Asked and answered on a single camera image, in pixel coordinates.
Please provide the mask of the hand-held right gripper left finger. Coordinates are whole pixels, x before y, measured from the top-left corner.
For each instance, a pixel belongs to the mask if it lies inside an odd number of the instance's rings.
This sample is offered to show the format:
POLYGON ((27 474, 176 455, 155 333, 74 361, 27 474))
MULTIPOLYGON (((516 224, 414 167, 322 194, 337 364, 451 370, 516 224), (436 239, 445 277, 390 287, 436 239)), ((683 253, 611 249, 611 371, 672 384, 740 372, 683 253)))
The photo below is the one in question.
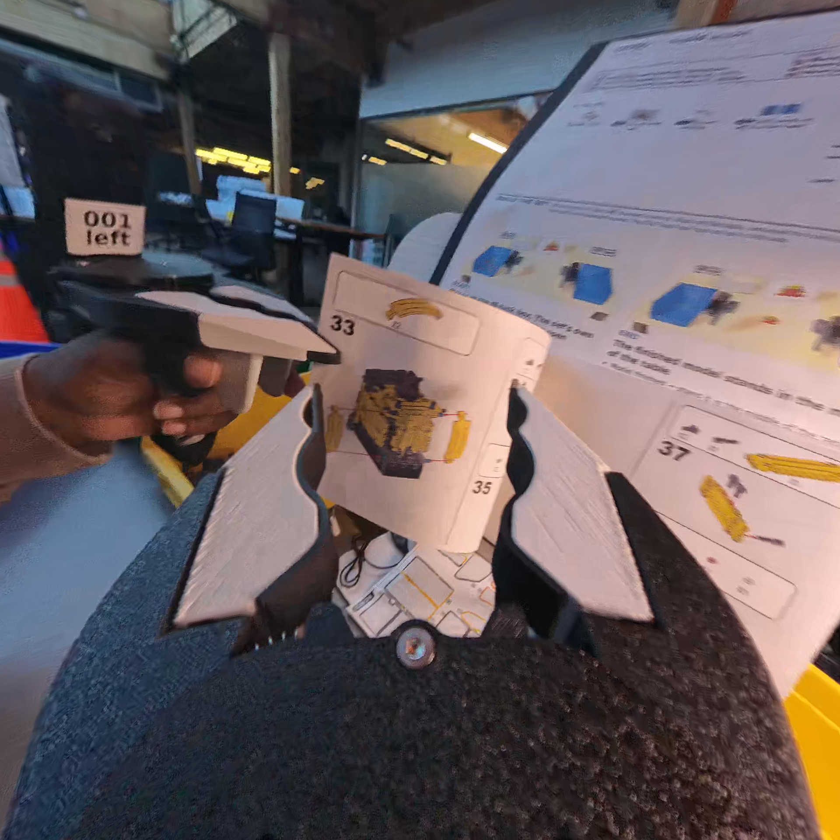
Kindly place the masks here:
POLYGON ((338 572, 329 512, 323 396, 305 387, 221 469, 172 625, 247 618, 296 627, 329 598, 338 572))

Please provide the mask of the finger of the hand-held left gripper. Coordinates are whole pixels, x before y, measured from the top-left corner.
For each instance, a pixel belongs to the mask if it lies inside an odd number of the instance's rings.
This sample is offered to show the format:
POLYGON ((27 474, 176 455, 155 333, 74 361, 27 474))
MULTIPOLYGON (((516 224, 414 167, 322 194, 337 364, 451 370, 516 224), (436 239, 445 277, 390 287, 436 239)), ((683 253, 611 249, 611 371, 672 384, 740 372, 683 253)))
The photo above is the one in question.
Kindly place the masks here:
POLYGON ((251 309, 275 318, 295 319, 306 324, 316 324, 307 313, 285 298, 259 287, 243 284, 214 286, 209 290, 209 296, 227 306, 251 309))
POLYGON ((339 364, 340 351, 312 326, 289 313, 261 311, 244 299, 219 301, 186 291, 145 291, 137 299, 188 316, 200 344, 264 357, 339 364))

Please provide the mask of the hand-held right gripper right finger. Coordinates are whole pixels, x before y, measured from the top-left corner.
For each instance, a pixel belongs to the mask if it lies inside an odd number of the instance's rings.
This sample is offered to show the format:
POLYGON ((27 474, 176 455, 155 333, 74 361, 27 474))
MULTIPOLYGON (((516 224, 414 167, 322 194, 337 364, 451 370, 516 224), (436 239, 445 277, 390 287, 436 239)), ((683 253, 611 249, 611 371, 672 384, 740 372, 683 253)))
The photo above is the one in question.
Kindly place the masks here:
POLYGON ((497 603, 529 622, 567 606, 613 620, 655 614, 610 488, 612 470, 534 394, 509 392, 507 477, 493 575, 497 603))

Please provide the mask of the instruction booklet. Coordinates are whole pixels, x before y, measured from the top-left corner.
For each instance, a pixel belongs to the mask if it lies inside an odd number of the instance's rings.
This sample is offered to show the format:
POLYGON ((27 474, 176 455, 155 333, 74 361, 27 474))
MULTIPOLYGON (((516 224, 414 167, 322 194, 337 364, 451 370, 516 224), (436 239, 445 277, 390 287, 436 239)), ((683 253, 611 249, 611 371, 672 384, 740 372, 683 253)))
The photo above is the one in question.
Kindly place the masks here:
POLYGON ((624 473, 733 607, 782 697, 838 624, 838 454, 645 382, 550 357, 534 323, 334 256, 318 368, 321 493, 436 550, 496 540, 508 396, 534 394, 624 473))

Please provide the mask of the person's left forearm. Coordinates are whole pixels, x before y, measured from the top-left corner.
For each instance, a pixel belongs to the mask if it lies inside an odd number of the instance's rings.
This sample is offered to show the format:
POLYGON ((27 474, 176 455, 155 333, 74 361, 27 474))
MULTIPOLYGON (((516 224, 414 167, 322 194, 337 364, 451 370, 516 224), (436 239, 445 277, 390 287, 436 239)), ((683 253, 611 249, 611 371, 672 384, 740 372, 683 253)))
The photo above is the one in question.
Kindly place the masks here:
POLYGON ((30 361, 53 352, 29 353, 1 362, 1 503, 32 480, 68 475, 106 464, 114 449, 105 444, 97 454, 69 446, 34 415, 25 391, 30 361))

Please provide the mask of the white task instruction sheet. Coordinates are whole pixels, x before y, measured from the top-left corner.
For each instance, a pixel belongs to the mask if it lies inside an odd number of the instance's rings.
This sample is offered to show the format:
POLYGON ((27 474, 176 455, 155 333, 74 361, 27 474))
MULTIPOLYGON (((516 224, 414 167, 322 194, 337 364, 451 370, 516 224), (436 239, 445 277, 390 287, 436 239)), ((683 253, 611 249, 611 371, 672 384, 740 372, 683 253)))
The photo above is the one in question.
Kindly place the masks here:
POLYGON ((555 352, 838 437, 838 11, 622 39, 576 68, 438 269, 555 352))

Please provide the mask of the person's left hand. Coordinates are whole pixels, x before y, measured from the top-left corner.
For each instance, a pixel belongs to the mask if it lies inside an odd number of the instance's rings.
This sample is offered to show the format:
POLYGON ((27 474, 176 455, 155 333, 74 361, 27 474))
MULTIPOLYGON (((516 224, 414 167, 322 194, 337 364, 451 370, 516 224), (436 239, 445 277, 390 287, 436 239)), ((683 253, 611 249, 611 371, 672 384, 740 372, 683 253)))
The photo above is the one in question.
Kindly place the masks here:
POLYGON ((191 353, 182 374, 199 394, 162 390, 148 376, 139 345, 95 332, 32 357, 22 382, 44 428, 81 453, 101 455, 127 439, 204 436, 233 422, 236 414, 224 410, 217 392, 222 372, 211 353, 191 353))

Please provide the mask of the black office chair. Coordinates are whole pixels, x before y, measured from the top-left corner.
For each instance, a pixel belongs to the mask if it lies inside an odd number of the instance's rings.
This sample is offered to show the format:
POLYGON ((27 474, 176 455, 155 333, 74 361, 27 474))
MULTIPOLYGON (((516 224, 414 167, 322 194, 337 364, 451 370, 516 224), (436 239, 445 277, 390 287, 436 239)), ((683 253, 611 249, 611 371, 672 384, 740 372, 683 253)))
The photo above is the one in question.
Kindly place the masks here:
POLYGON ((275 225, 277 203, 266 193, 237 192, 230 225, 219 232, 200 257, 239 280, 263 286, 265 274, 277 267, 275 225))

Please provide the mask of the yellow plastic storage bin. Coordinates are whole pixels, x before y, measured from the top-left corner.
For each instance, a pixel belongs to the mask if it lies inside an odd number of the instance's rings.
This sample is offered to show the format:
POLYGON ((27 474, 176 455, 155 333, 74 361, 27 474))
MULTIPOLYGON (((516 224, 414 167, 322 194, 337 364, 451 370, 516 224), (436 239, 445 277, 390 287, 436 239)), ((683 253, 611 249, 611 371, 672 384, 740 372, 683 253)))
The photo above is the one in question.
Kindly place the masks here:
POLYGON ((140 443, 143 461, 157 479, 166 499, 174 508, 179 508, 201 478, 213 473, 233 457, 291 400, 288 395, 274 397, 258 388, 249 411, 220 430, 212 447, 205 453, 204 443, 192 447, 194 455, 204 454, 203 460, 188 465, 166 452, 152 438, 144 437, 140 443))
POLYGON ((809 665, 784 701, 822 838, 839 838, 839 685, 809 665))

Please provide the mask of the wooden high table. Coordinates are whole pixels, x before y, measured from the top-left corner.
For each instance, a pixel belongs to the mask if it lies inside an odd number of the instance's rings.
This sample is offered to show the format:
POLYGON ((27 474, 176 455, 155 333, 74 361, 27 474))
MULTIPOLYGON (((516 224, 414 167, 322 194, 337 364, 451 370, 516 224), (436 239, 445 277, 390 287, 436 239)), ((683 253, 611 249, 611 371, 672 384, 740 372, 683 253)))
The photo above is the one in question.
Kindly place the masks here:
POLYGON ((291 233, 291 240, 288 241, 290 248, 288 295, 290 302, 298 308, 307 305, 303 284, 303 239, 305 235, 317 235, 319 237, 330 235, 346 240, 347 243, 372 240, 383 244, 383 257, 387 257, 388 249, 393 245, 394 237, 387 233, 376 234, 355 227, 311 219, 283 217, 281 215, 276 215, 275 222, 276 226, 279 226, 283 232, 291 233))

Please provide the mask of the orange traffic cone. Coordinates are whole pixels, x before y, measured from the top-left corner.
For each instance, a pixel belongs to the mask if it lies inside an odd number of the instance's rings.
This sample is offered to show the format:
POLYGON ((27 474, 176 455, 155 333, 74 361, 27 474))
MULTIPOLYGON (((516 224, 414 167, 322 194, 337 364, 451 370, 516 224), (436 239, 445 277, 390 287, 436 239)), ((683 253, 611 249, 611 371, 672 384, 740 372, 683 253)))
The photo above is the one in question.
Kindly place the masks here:
POLYGON ((1 341, 47 343, 39 313, 20 284, 12 261, 1 251, 1 341))

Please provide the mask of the white book stand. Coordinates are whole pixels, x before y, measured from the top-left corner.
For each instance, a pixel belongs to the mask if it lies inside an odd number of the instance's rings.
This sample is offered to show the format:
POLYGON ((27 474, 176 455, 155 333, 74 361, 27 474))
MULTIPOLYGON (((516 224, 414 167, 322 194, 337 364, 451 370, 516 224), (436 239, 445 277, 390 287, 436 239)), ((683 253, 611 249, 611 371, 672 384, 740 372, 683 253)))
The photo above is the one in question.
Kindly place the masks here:
MULTIPOLYGON (((339 574, 333 589, 332 599, 341 608, 352 634, 356 637, 367 637, 346 616, 346 601, 339 590, 339 583, 343 583, 347 587, 354 586, 360 579, 365 563, 371 564, 377 569, 384 569, 392 564, 399 563, 417 545, 429 547, 384 531, 369 521, 348 513, 341 507, 331 509, 330 521, 335 545, 339 550, 339 574)), ((490 562, 492 547, 486 540, 482 540, 479 549, 475 552, 490 562)))

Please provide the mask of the ceiling strip lights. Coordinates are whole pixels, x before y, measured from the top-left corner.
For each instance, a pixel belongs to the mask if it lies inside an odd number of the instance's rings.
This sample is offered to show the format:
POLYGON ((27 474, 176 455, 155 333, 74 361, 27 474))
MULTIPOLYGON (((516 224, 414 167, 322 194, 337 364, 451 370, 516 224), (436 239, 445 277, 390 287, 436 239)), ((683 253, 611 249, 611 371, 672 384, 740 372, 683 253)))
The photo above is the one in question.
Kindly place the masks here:
MULTIPOLYGON (((195 157, 199 183, 206 191, 221 190, 220 179, 227 177, 274 192, 273 164, 264 156, 211 146, 197 148, 195 157)), ((341 183, 339 166, 322 161, 294 161, 287 178, 292 196, 335 192, 341 183)))

